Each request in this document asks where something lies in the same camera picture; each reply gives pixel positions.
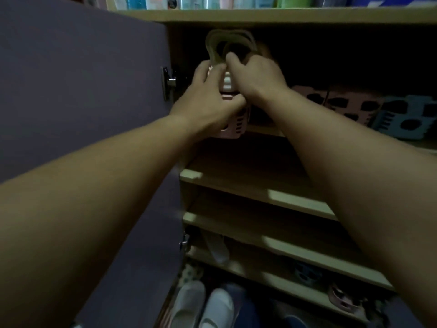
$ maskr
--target left hand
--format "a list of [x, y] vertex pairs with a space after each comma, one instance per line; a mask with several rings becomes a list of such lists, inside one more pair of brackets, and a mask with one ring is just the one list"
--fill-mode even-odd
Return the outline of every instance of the left hand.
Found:
[[196, 140], [210, 137], [226, 126], [229, 118], [238, 113], [246, 99], [236, 95], [232, 100], [222, 100], [219, 92], [226, 64], [214, 66], [208, 75], [210, 61], [203, 61], [194, 72], [193, 82], [182, 97], [173, 104], [171, 116], [188, 122]]

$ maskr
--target door hinge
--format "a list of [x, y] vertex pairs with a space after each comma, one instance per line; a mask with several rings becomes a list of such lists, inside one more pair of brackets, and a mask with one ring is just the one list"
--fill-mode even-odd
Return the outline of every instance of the door hinge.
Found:
[[164, 101], [168, 101], [168, 99], [170, 99], [171, 90], [176, 88], [176, 77], [170, 76], [167, 67], [161, 67], [161, 83]]
[[190, 235], [188, 233], [183, 232], [182, 241], [179, 243], [179, 250], [183, 251], [183, 253], [187, 253], [190, 250]]

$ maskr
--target white slipper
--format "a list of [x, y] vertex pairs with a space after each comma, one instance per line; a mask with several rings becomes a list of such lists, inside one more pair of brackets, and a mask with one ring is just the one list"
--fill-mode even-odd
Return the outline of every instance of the white slipper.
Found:
[[215, 289], [209, 296], [199, 328], [231, 328], [234, 303], [223, 289]]
[[189, 281], [179, 291], [171, 315], [170, 328], [194, 328], [205, 303], [205, 286], [200, 281]]

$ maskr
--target shelf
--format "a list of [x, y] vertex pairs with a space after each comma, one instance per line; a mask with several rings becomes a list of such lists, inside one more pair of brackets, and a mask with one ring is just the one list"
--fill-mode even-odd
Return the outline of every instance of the shelf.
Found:
[[285, 138], [208, 139], [180, 180], [337, 220]]
[[214, 190], [202, 191], [183, 221], [389, 290], [338, 223]]
[[[254, 133], [261, 133], [263, 135], [271, 135], [271, 136], [278, 136], [278, 137], [284, 137], [284, 134], [274, 125], [254, 125], [249, 124], [247, 126], [248, 132], [254, 132]], [[431, 141], [431, 140], [421, 140], [421, 141], [408, 141], [406, 140], [405, 143], [410, 144], [417, 148], [418, 150], [421, 150], [423, 152], [427, 152], [429, 154], [437, 155], [437, 142]]]
[[220, 265], [215, 261], [201, 238], [193, 241], [187, 256], [349, 318], [364, 323], [367, 322], [363, 311], [351, 314], [332, 305], [324, 287], [313, 288], [301, 284], [294, 276], [292, 267], [287, 267], [287, 264], [281, 261], [280, 257], [272, 256], [260, 249], [242, 245], [229, 239], [226, 239], [226, 245], [229, 249], [230, 259], [224, 265]]
[[301, 8], [117, 11], [143, 21], [242, 27], [260, 24], [437, 24], [437, 8]]

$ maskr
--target purple cabinet door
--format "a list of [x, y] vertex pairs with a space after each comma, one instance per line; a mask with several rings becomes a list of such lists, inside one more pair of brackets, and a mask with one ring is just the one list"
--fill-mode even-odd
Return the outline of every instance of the purple cabinet door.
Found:
[[[166, 28], [66, 0], [0, 0], [0, 182], [168, 113]], [[151, 327], [182, 255], [167, 176], [84, 308], [86, 328]]]

